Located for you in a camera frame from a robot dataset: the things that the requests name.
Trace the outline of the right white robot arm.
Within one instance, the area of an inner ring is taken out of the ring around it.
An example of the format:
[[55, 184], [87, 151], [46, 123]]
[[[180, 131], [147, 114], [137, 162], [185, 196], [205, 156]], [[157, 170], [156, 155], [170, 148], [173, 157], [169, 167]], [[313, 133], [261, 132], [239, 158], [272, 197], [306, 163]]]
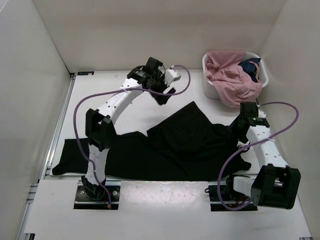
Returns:
[[255, 102], [240, 104], [238, 117], [230, 125], [231, 132], [243, 143], [251, 144], [260, 170], [255, 178], [230, 175], [224, 193], [230, 200], [250, 198], [254, 206], [293, 208], [301, 173], [281, 156], [271, 135], [270, 124]]

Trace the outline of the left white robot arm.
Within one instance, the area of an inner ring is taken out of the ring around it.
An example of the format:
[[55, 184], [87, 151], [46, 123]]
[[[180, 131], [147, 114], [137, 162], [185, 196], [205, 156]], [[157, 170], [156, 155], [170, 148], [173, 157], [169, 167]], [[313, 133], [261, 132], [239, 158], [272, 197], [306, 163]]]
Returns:
[[85, 114], [85, 135], [88, 140], [89, 162], [87, 172], [82, 176], [85, 193], [95, 201], [103, 199], [108, 192], [105, 166], [110, 148], [117, 138], [115, 123], [122, 112], [143, 90], [152, 90], [152, 96], [159, 105], [167, 103], [170, 94], [176, 90], [170, 85], [181, 78], [175, 69], [161, 70], [163, 64], [150, 57], [146, 65], [132, 69], [120, 87], [108, 101], [97, 109], [89, 109]]

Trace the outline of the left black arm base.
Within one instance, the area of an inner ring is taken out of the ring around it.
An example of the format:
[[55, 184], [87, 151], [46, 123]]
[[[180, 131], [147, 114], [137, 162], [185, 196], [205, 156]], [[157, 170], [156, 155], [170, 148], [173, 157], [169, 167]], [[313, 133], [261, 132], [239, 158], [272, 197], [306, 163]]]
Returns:
[[121, 185], [115, 181], [111, 185], [105, 186], [110, 194], [111, 204], [109, 202], [109, 195], [102, 189], [99, 191], [97, 197], [83, 185], [79, 180], [74, 197], [73, 208], [75, 210], [118, 210], [121, 195]]

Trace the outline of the black trousers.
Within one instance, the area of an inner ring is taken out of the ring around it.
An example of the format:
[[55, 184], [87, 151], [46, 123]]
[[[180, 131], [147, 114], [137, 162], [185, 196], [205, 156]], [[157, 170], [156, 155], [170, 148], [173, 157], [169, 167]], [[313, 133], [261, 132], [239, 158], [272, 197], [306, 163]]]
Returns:
[[104, 172], [124, 178], [217, 179], [251, 168], [237, 150], [238, 139], [228, 127], [211, 123], [191, 102], [146, 134], [119, 135]]

